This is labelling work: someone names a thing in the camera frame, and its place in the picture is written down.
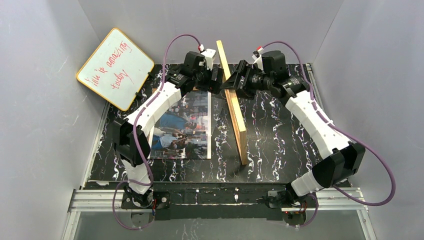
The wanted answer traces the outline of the clear frame glass sheet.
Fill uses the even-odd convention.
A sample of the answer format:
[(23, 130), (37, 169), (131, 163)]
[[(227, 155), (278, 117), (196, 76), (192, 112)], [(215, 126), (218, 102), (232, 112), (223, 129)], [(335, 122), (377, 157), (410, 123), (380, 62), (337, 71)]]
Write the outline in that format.
[(229, 123), (227, 120), (225, 101), (221, 96), (201, 92), (194, 102), (198, 112), (196, 115), (196, 149), (194, 170), (200, 171), (210, 161), (222, 160), (225, 150), (232, 150), (229, 142)]

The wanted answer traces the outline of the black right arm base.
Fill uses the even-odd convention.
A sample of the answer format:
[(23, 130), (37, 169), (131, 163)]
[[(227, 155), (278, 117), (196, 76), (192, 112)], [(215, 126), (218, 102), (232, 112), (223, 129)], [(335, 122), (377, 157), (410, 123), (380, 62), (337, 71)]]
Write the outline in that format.
[(304, 196), (297, 196), (291, 191), (283, 190), (270, 190), (266, 193), (264, 200), (265, 204), (272, 208), (302, 208), (310, 209), (317, 206), (314, 199), (314, 194), (307, 194)]

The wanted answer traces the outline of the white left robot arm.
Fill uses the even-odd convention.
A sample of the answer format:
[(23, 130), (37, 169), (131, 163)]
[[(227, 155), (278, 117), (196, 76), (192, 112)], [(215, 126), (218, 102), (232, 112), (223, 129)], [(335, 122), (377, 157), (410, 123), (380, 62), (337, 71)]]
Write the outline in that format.
[(189, 51), (182, 64), (163, 74), (164, 82), (133, 113), (117, 119), (113, 125), (113, 148), (124, 164), (129, 189), (145, 195), (153, 185), (153, 173), (147, 162), (152, 147), (147, 136), (164, 113), (193, 89), (213, 94), (220, 93), (223, 70), (213, 78), (215, 49)]

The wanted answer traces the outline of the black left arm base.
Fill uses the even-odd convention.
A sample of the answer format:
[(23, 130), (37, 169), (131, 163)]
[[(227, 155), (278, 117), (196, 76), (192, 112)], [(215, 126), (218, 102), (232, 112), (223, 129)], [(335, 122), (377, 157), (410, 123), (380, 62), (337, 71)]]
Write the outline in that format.
[(170, 200), (170, 193), (166, 191), (149, 189), (145, 194), (138, 194), (128, 188), (124, 190), (121, 198), (121, 208), (125, 210), (168, 209)]

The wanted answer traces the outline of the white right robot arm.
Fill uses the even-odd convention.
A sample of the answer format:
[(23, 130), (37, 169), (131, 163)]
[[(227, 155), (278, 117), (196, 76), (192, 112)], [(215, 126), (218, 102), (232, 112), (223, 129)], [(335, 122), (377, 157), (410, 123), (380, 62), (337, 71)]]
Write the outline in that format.
[(222, 89), (235, 90), (237, 96), (252, 100), (257, 91), (269, 91), (279, 99), (312, 138), (322, 160), (301, 177), (288, 183), (286, 191), (293, 199), (330, 188), (356, 174), (365, 147), (331, 128), (331, 121), (320, 118), (320, 110), (311, 99), (310, 88), (299, 76), (290, 76), (285, 55), (279, 50), (257, 54), (253, 64), (241, 60)]

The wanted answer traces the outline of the printed colour photo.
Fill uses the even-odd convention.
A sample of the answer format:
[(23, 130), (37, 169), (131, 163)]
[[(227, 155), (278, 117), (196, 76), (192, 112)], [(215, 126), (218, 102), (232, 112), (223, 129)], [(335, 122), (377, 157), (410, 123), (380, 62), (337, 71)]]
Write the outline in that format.
[(195, 90), (171, 105), (150, 131), (151, 159), (210, 159), (212, 95)]

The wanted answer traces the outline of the wooden picture frame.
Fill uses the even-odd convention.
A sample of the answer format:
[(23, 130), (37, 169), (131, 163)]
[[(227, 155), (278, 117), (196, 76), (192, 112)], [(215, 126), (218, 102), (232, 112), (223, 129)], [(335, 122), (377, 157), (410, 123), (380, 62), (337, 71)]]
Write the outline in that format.
[[(225, 80), (223, 83), (226, 83), (231, 76), (229, 64), (226, 58), (224, 46), (221, 40), (216, 41), (217, 51), (219, 54), (220, 66), (223, 69), (223, 75)], [(247, 154), (247, 128), (245, 126), (244, 117), (241, 112), (240, 103), (235, 90), (225, 89), (224, 90), (227, 105), (229, 108), (229, 113), (231, 117), (232, 126), (234, 129), (234, 135), (236, 139), (237, 149), (240, 156), (240, 161), (242, 165), (248, 164), (248, 154)]]

